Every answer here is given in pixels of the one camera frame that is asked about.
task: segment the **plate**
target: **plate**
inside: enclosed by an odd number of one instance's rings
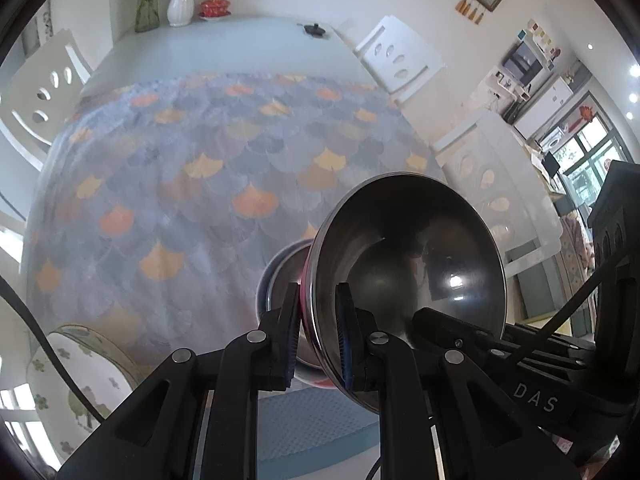
[[[223,16],[216,16],[215,18],[210,18],[209,16],[204,16],[204,14],[200,13],[198,14],[198,17],[201,20],[204,20],[206,22],[216,22],[217,20],[221,20],[222,18],[226,18],[227,16],[231,16],[231,12],[228,12],[226,14],[224,14]]]

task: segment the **black cable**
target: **black cable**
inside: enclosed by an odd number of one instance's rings
[[[380,469],[380,464],[382,464],[382,457],[379,457],[376,460],[375,464],[371,468],[371,471],[369,471],[369,474],[367,475],[365,480],[373,480],[373,476],[376,474],[376,471],[378,471],[378,469]]]
[[[23,221],[25,221],[25,222],[27,221],[27,219],[24,217],[24,215],[23,215],[22,213],[20,213],[20,211],[18,211],[18,210],[15,208],[15,206],[14,206],[11,202],[9,202],[9,200],[7,199],[7,197],[5,197],[5,196],[2,194],[2,191],[0,191],[0,198],[1,198],[2,200],[4,200],[4,202],[5,202],[5,203],[6,203],[6,204],[11,208],[11,211],[13,211],[14,213],[16,213],[20,218],[22,218],[22,220],[23,220]]]
[[[66,385],[73,392],[73,394],[78,398],[82,405],[87,409],[91,416],[100,423],[104,422],[104,417],[98,412],[98,410],[89,402],[89,399],[86,398],[85,394],[82,393],[78,385],[71,378],[69,373],[66,371],[66,368],[60,362],[58,355],[54,352],[54,349],[51,347],[47,337],[44,335],[44,332],[38,325],[37,321],[33,317],[33,314],[29,311],[27,306],[22,302],[20,296],[16,294],[16,292],[11,288],[11,286],[4,280],[2,276],[0,276],[0,296],[9,304],[9,306],[14,310],[14,312],[20,316],[20,318],[25,322],[29,330],[33,333],[35,338],[40,343],[40,346],[44,350],[44,353],[47,355],[51,364],[56,369],[56,371],[62,377],[62,380],[65,381]]]
[[[495,371],[490,374],[492,379],[495,381],[498,378],[504,377],[511,367],[515,366],[523,358],[531,354],[540,346],[540,343],[546,341],[549,336],[558,330],[562,324],[569,319],[572,314],[578,310],[578,308],[580,308],[581,304],[587,300],[604,277],[612,272],[622,259],[625,258],[632,249],[638,247],[639,244],[640,237],[626,243],[607,258],[606,261],[604,261],[604,263],[593,272],[589,279],[582,284],[569,301],[566,302],[565,306],[558,310],[558,312],[556,312],[556,314],[536,333],[535,336],[529,340],[529,342],[517,348],[511,355],[509,355],[509,357],[500,362],[500,365],[498,365]]]

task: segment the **screw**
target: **screw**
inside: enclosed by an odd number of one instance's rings
[[[448,350],[447,353],[444,354],[444,358],[447,360],[447,363],[451,363],[452,365],[459,365],[465,360],[462,352],[458,352],[457,350]]]
[[[246,335],[249,343],[261,343],[267,339],[267,335],[262,330],[252,330]]]
[[[374,332],[369,336],[369,340],[374,345],[384,345],[389,342],[389,336],[384,332]]]
[[[171,354],[171,359],[174,360],[174,363],[185,363],[191,359],[191,350],[188,348],[180,348]]]

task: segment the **tablecloth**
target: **tablecloth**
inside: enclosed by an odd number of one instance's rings
[[[444,179],[374,86],[209,74],[87,98],[28,219],[29,308],[45,332],[90,327],[149,369],[177,348],[217,350],[256,326],[274,254],[398,170]]]

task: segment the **white vase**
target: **white vase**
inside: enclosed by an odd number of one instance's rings
[[[172,27],[189,25],[193,19],[195,6],[196,4],[193,0],[171,0],[169,2],[169,9],[166,12],[169,25]]]

